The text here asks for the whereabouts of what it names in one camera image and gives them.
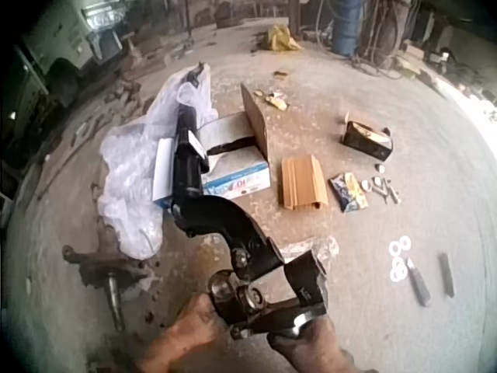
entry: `small package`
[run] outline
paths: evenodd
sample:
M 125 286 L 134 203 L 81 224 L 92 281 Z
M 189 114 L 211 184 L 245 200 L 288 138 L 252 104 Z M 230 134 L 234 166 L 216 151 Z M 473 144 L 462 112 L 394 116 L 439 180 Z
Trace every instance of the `small package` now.
M 342 212 L 361 210 L 368 206 L 366 196 L 353 173 L 341 173 L 329 182 L 339 199 Z

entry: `small box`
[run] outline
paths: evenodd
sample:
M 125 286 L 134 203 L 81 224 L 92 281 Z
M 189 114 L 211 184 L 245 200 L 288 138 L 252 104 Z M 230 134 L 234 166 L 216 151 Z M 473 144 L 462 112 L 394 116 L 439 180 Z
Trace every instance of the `small box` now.
M 296 210 L 328 205 L 328 193 L 321 165 L 313 155 L 285 158 L 281 162 L 283 174 L 283 204 Z
M 394 141 L 391 139 L 388 129 L 374 130 L 364 124 L 347 119 L 342 143 L 381 161 L 385 161 L 394 151 Z

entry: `metal part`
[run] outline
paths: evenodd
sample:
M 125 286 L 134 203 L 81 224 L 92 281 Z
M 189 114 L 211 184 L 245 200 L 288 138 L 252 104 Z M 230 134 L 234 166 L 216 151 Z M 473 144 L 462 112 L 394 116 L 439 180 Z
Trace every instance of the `metal part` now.
M 409 269 L 412 287 L 414 288 L 419 304 L 423 307 L 428 307 L 432 297 L 426 286 L 425 280 L 422 278 L 421 272 L 415 267 L 410 258 L 407 259 L 407 267 Z
M 247 266 L 247 252 L 243 249 L 234 249 L 233 257 L 235 258 L 235 266 L 243 268 Z
M 360 182 L 361 187 L 365 192 L 370 192 L 373 188 L 371 187 L 371 183 L 367 180 L 363 180 Z
M 402 200 L 398 196 L 397 191 L 395 191 L 395 189 L 392 187 L 390 180 L 388 180 L 387 188 L 388 188 L 388 191 L 389 191 L 389 193 L 391 195 L 392 200 L 394 200 L 394 203 L 395 204 L 400 204 L 402 202 Z
M 376 185 L 371 185 L 371 189 L 373 192 L 380 194 L 383 198 L 388 197 L 388 193 L 378 188 Z
M 375 176 L 373 178 L 373 183 L 374 185 L 376 185 L 377 187 L 382 187 L 383 186 L 383 183 L 381 182 L 381 178 L 379 176 Z
M 441 253 L 439 255 L 439 262 L 440 268 L 442 270 L 443 287 L 445 289 L 445 294 L 453 298 L 455 295 L 454 279 L 452 277 L 452 270 L 450 269 L 449 255 L 447 253 Z
M 114 274 L 109 274 L 107 282 L 104 284 L 107 301 L 109 302 L 110 311 L 114 320 L 114 326 L 118 332 L 123 332 L 125 329 L 123 320 L 123 311 L 121 309 L 121 297 L 119 288 L 117 287 L 117 280 Z
M 197 87 L 196 79 L 202 70 L 200 64 L 184 80 Z M 242 95 L 244 92 L 250 96 L 242 86 Z M 233 338 L 246 338 L 254 333 L 285 333 L 325 314 L 328 302 L 325 271 L 312 251 L 284 264 L 273 240 L 249 214 L 230 200 L 203 195 L 201 174 L 208 172 L 209 164 L 202 145 L 196 142 L 195 110 L 180 104 L 171 212 L 176 226 L 189 237 L 220 233 L 228 244 L 233 270 L 216 272 L 208 288 L 217 313 L 232 326 Z M 297 297 L 267 304 L 252 281 L 283 265 Z
M 97 220 L 99 247 L 94 253 L 76 253 L 71 246 L 62 248 L 64 260 L 79 265 L 79 274 L 85 286 L 95 289 L 104 288 L 109 302 L 114 326 L 118 332 L 125 329 L 120 303 L 120 289 L 125 289 L 146 277 L 148 274 L 132 260 L 119 251 L 116 231 L 105 225 L 101 217 Z
M 385 166 L 383 166 L 381 163 L 377 163 L 374 165 L 374 168 L 379 172 L 379 173 L 385 173 Z
M 296 336 L 301 326 L 326 313 L 325 271 L 313 252 L 302 254 L 283 270 L 297 297 L 269 304 L 259 289 L 240 281 L 233 271 L 221 270 L 210 278 L 210 296 L 217 313 L 232 325 L 234 339 L 268 332 Z

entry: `truck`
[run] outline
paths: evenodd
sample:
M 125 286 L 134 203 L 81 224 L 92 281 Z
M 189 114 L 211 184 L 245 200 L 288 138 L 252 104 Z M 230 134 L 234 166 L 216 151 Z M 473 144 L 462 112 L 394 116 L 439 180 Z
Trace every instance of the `truck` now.
M 74 101 L 92 62 L 104 64 L 123 50 L 117 31 L 126 11 L 124 0 L 54 0 L 22 35 L 32 73 L 62 106 Z

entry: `cable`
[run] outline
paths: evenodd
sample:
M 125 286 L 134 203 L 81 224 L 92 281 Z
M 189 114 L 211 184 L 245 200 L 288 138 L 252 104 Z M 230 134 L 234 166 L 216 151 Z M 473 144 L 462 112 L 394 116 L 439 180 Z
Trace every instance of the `cable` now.
M 316 40 L 318 41 L 319 47 L 321 47 L 326 51 L 325 46 L 321 42 L 321 37 L 319 36 L 319 23 L 321 22 L 321 11 L 323 10 L 324 3 L 325 0 L 321 0 L 321 2 L 319 3 L 318 15 L 316 16 L 315 32 L 316 32 Z

